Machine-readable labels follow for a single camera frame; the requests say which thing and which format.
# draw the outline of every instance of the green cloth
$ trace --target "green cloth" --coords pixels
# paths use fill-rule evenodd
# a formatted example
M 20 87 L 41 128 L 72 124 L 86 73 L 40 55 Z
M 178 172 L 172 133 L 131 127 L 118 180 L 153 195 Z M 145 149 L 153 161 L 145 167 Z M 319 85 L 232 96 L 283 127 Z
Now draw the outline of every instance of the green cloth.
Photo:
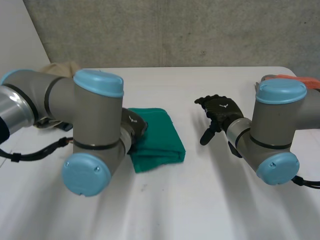
M 129 108 L 140 115 L 148 128 L 130 154 L 136 173 L 162 164 L 182 163 L 186 150 L 167 112 L 161 108 Z

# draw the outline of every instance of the white table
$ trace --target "white table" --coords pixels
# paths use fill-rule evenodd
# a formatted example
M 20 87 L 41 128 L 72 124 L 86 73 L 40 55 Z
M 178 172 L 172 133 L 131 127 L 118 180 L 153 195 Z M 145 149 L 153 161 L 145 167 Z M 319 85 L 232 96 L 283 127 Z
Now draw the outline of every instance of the white table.
M 77 196 L 60 169 L 72 146 L 32 163 L 0 168 L 1 240 L 318 240 L 320 192 L 293 183 L 269 186 L 233 156 L 224 134 L 207 146 L 209 125 L 194 100 L 233 98 L 251 118 L 254 83 L 284 67 L 110 68 L 125 81 L 124 107 L 164 108 L 185 146 L 184 163 L 135 174 L 129 157 L 95 197 Z M 14 152 L 34 152 L 63 136 L 25 128 L 6 142 Z M 298 131 L 292 145 L 299 174 L 320 180 L 320 131 Z

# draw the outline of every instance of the black band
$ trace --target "black band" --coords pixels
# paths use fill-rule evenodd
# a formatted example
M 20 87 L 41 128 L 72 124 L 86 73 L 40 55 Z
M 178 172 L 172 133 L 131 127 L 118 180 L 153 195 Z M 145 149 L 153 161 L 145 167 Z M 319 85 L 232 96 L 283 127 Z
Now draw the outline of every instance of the black band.
M 5 121 L 0 117 L 0 144 L 10 137 L 10 132 Z
M 117 146 L 118 143 L 119 143 L 119 140 L 114 142 L 114 143 L 108 144 L 108 145 L 88 145 L 88 144 L 80 143 L 80 142 L 76 141 L 75 139 L 73 139 L 73 144 L 75 146 L 77 146 L 79 148 L 82 148 L 82 149 L 87 149 L 87 150 L 107 150 L 107 149 L 112 149 L 115 146 Z
M 122 147 L 124 149 L 124 153 L 126 153 L 126 146 L 125 146 L 124 142 L 121 139 L 120 139 L 120 143 L 121 143 L 121 145 L 122 145 Z
M 6 87 L 16 91 L 28 103 L 29 107 L 31 108 L 33 116 L 34 116 L 34 122 L 37 122 L 39 120 L 38 110 L 36 108 L 36 105 L 30 99 L 30 97 L 28 97 L 20 88 L 14 86 L 12 84 L 4 83 L 2 86 L 6 86 Z
M 270 144 L 266 144 L 266 143 L 258 141 L 253 136 L 251 136 L 251 134 L 250 134 L 250 139 L 255 144 L 259 145 L 260 147 L 266 148 L 266 149 L 275 149 L 275 150 L 288 149 L 291 147 L 291 144 L 292 144 L 292 142 L 291 142 L 287 145 L 270 145 Z
M 46 113 L 48 114 L 48 116 L 52 119 L 55 119 L 54 116 L 52 115 L 51 111 L 50 111 L 50 107 L 49 107 L 49 96 L 51 93 L 52 88 L 54 87 L 54 85 L 61 79 L 63 79 L 63 76 L 59 76 L 56 79 L 54 79 L 50 85 L 48 86 L 48 88 L 45 91 L 45 95 L 44 95 L 44 109 L 46 111 Z
M 243 130 L 237 137 L 234 143 L 235 148 L 237 148 L 238 146 L 238 142 L 240 140 L 240 138 L 243 136 L 243 134 L 245 134 L 246 132 L 250 131 L 251 127 L 248 127 L 247 129 Z

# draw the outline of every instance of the robotic hand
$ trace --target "robotic hand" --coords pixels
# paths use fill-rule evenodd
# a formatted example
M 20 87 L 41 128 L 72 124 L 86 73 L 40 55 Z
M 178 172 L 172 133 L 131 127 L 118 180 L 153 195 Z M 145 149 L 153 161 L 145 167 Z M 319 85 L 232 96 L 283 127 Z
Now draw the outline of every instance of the robotic hand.
M 258 86 L 255 98 L 252 121 L 231 98 L 214 95 L 195 100 L 211 119 L 200 144 L 206 145 L 223 130 L 231 152 L 243 157 L 266 184 L 293 181 L 320 189 L 320 182 L 297 176 L 300 164 L 290 152 L 296 130 L 320 128 L 320 90 L 307 90 L 296 80 L 270 79 Z
M 78 195 L 99 194 L 148 126 L 122 108 L 123 95 L 123 79 L 111 73 L 82 69 L 71 79 L 25 69 L 8 72 L 0 86 L 0 144 L 43 118 L 73 124 L 73 137 L 31 154 L 0 150 L 0 157 L 36 161 L 72 141 L 73 154 L 62 166 L 64 184 Z

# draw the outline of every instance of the concrete wall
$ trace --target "concrete wall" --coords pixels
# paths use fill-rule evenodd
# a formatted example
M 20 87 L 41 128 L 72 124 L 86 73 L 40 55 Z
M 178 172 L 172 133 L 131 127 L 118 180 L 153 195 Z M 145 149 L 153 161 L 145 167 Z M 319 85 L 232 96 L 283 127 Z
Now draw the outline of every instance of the concrete wall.
M 320 0 L 24 0 L 53 62 L 283 66 L 320 78 Z

